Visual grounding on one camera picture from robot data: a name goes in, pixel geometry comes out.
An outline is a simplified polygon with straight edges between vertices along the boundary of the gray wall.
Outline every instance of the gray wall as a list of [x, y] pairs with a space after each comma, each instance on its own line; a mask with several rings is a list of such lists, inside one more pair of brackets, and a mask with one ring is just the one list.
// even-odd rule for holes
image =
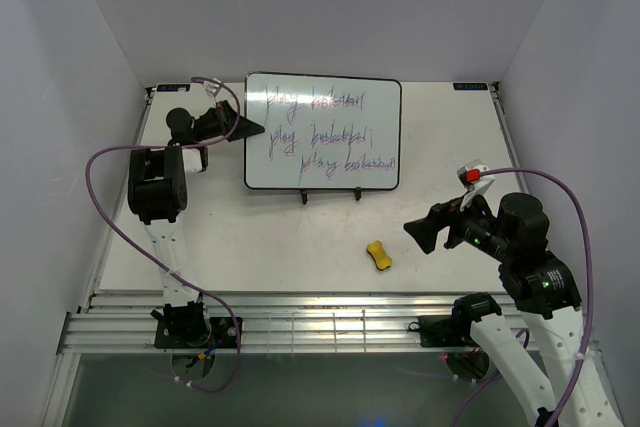
[[[638, 186], [640, 0], [546, 0], [504, 78], [522, 164], [565, 179], [583, 201], [595, 262], [595, 323], [627, 425], [640, 425]], [[552, 248], [584, 285], [570, 202], [531, 179]]]
[[97, 0], [143, 84], [254, 70], [499, 80], [544, 0]]
[[[143, 91], [94, 0], [0, 0], [0, 425], [34, 426], [103, 224], [83, 168], [131, 140]], [[96, 172], [112, 205], [123, 158]]]

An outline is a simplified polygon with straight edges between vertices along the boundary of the purple cable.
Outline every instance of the purple cable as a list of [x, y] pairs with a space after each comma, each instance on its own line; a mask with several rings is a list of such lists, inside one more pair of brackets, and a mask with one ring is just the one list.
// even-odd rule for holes
[[[526, 349], [529, 346], [529, 339], [531, 338], [529, 331], [527, 329], [521, 329], [516, 334], [516, 338], [521, 337], [523, 334], [525, 337], [524, 337], [524, 342], [522, 343], [522, 347]], [[460, 417], [462, 416], [462, 412], [464, 412], [464, 409], [467, 408], [467, 406], [471, 403], [471, 401], [475, 399], [476, 396], [480, 394], [480, 392], [486, 389], [491, 382], [493, 382], [494, 380], [499, 380], [501, 378], [502, 378], [502, 374], [500, 374], [500, 372], [496, 369], [496, 371], [493, 374], [491, 374], [489, 378], [486, 381], [484, 381], [479, 388], [474, 390], [471, 393], [471, 395], [469, 395], [469, 397], [467, 397], [464, 400], [464, 402], [460, 404], [460, 407], [458, 407], [458, 410], [456, 411], [455, 415], [453, 416], [453, 420], [451, 421], [451, 427], [456, 427], [456, 425], [458, 424], [458, 421], [460, 420]]]
[[[507, 173], [524, 173], [524, 174], [533, 174], [538, 175], [540, 177], [544, 177], [547, 180], [550, 180], [562, 190], [566, 192], [566, 194], [573, 202], [573, 206], [576, 209], [576, 213], [578, 214], [578, 220], [580, 221], [580, 229], [582, 230], [582, 241], [584, 243], [584, 256], [586, 259], [586, 271], [587, 271], [587, 301], [585, 302], [584, 311], [585, 311], [585, 324], [584, 324], [584, 332], [582, 334], [582, 339], [580, 339], [580, 347], [578, 352], [584, 356], [587, 352], [587, 348], [589, 347], [589, 339], [591, 338], [591, 330], [593, 329], [593, 261], [591, 260], [591, 241], [589, 240], [589, 231], [587, 230], [587, 220], [585, 219], [584, 212], [582, 210], [582, 206], [580, 202], [578, 202], [578, 198], [573, 193], [573, 191], [562, 182], [560, 179], [554, 177], [553, 175], [547, 174], [546, 172], [542, 172], [541, 170], [535, 169], [521, 169], [519, 167], [508, 167], [505, 169], [494, 169], [487, 170], [485, 172], [481, 172], [481, 176], [485, 175], [494, 175], [494, 174], [507, 174]], [[580, 371], [582, 370], [582, 364], [584, 363], [583, 359], [577, 359], [575, 366], [573, 367], [573, 372], [571, 373], [571, 377], [569, 378], [569, 382], [567, 383], [567, 387], [564, 389], [564, 393], [558, 400], [558, 404], [556, 405], [555, 410], [547, 423], [544, 424], [544, 427], [552, 427], [553, 424], [558, 420], [560, 414], [562, 413], [562, 409], [567, 405], [569, 401], [569, 397], [573, 393], [573, 389], [578, 383], [578, 377], [580, 377]]]
[[[233, 100], [236, 103], [236, 107], [237, 107], [237, 115], [236, 115], [236, 120], [233, 123], [233, 125], [231, 126], [231, 129], [229, 130], [229, 132], [227, 132], [225, 135], [223, 135], [222, 137], [218, 137], [216, 139], [213, 140], [208, 140], [206, 142], [202, 142], [200, 144], [194, 144], [194, 145], [184, 145], [182, 146], [185, 149], [189, 149], [189, 148], [197, 148], [197, 147], [207, 147], [209, 145], [214, 145], [214, 144], [218, 144], [220, 142], [222, 142], [223, 140], [228, 139], [233, 132], [236, 130], [236, 127], [238, 127], [238, 123], [240, 122], [240, 100], [238, 99], [238, 96], [236, 95], [236, 93], [231, 90], [226, 84], [214, 80], [214, 79], [204, 79], [203, 77], [194, 77], [193, 79], [191, 79], [192, 82], [197, 82], [197, 83], [202, 83], [204, 81], [207, 82], [212, 82], [214, 84], [216, 84], [218, 87], [225, 89], [227, 92], [229, 92], [231, 94], [231, 96], [233, 97]], [[149, 259], [151, 262], [153, 262], [154, 264], [156, 264], [158, 267], [160, 267], [163, 271], [165, 271], [166, 273], [168, 273], [171, 277], [173, 277], [174, 279], [176, 279], [178, 282], [182, 283], [183, 285], [195, 290], [196, 292], [201, 293], [202, 295], [205, 295], [207, 297], [211, 297], [213, 300], [215, 300], [216, 302], [218, 302], [220, 305], [222, 305], [222, 307], [225, 308], [225, 310], [229, 313], [229, 316], [231, 317], [231, 321], [233, 322], [233, 326], [236, 329], [236, 332], [240, 333], [240, 327], [238, 325], [238, 319], [236, 318], [235, 314], [233, 313], [233, 310], [231, 310], [231, 307], [229, 306], [229, 304], [227, 304], [224, 300], [222, 300], [218, 295], [209, 292], [207, 290], [204, 290], [201, 287], [198, 287], [197, 285], [189, 282], [186, 279], [183, 279], [180, 275], [174, 273], [171, 271], [171, 269], [165, 265], [163, 262], [161, 262], [159, 259], [157, 259], [154, 255], [152, 255], [151, 253], [147, 252], [146, 250], [144, 250], [140, 245], [138, 245], [136, 243], [135, 240], [133, 240], [131, 237], [129, 237], [127, 234], [124, 233], [124, 231], [122, 229], [120, 229], [120, 227], [118, 227], [115, 222], [113, 220], [111, 220], [111, 218], [109, 217], [109, 215], [107, 214], [107, 212], [104, 210], [104, 208], [102, 207], [102, 205], [100, 204], [100, 201], [98, 200], [98, 197], [96, 196], [95, 190], [93, 188], [93, 184], [91, 183], [91, 167], [93, 166], [93, 163], [96, 161], [96, 159], [98, 159], [98, 157], [109, 153], [109, 152], [115, 152], [118, 150], [137, 150], [137, 149], [164, 149], [166, 147], [166, 145], [117, 145], [114, 147], [107, 147], [105, 149], [99, 150], [98, 152], [96, 152], [95, 154], [93, 154], [89, 160], [87, 161], [87, 165], [85, 167], [84, 170], [84, 178], [85, 178], [85, 182], [87, 184], [87, 191], [89, 192], [89, 197], [91, 197], [91, 202], [93, 202], [93, 205], [95, 206], [96, 210], [98, 211], [98, 214], [100, 214], [100, 217], [102, 217], [102, 219], [107, 223], [107, 225], [109, 227], [111, 227], [111, 229], [118, 234], [122, 240], [124, 240], [127, 244], [129, 244], [131, 247], [133, 247], [135, 250], [137, 250], [138, 252], [140, 252], [142, 255], [144, 255], [147, 259]], [[190, 386], [199, 389], [199, 390], [203, 390], [206, 392], [211, 392], [211, 393], [217, 393], [217, 392], [222, 392], [224, 389], [226, 389], [231, 382], [233, 381], [233, 379], [235, 378], [237, 372], [238, 372], [238, 368], [240, 367], [240, 347], [241, 347], [241, 341], [240, 341], [240, 335], [238, 335], [238, 348], [237, 348], [237, 352], [236, 352], [236, 363], [233, 367], [233, 370], [231, 372], [231, 374], [229, 375], [229, 377], [218, 387], [208, 387], [206, 385], [199, 385], [196, 384], [194, 382], [189, 383], [188, 381], [185, 381], [184, 379], [179, 378], [180, 381], [184, 382], [185, 384], [189, 383]]]

